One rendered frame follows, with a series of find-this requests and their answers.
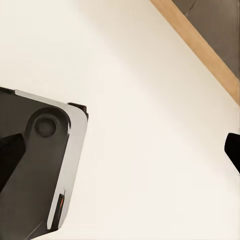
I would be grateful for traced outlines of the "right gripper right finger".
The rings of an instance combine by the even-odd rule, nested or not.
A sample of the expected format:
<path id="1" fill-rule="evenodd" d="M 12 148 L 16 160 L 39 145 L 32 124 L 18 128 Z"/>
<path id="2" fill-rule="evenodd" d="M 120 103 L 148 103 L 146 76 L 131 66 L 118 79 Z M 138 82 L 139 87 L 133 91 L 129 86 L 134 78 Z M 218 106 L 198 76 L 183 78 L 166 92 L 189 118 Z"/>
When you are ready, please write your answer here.
<path id="1" fill-rule="evenodd" d="M 236 133 L 229 133 L 227 135 L 224 151 L 240 172 L 240 135 Z"/>

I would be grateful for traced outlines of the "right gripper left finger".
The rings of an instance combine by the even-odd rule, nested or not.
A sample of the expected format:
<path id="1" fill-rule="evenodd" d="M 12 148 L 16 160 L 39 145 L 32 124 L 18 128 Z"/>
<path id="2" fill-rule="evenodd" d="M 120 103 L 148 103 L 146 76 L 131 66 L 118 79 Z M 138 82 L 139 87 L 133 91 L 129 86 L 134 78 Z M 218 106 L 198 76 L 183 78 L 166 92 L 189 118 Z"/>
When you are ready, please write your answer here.
<path id="1" fill-rule="evenodd" d="M 0 193 L 26 153 L 22 133 L 0 138 Z"/>

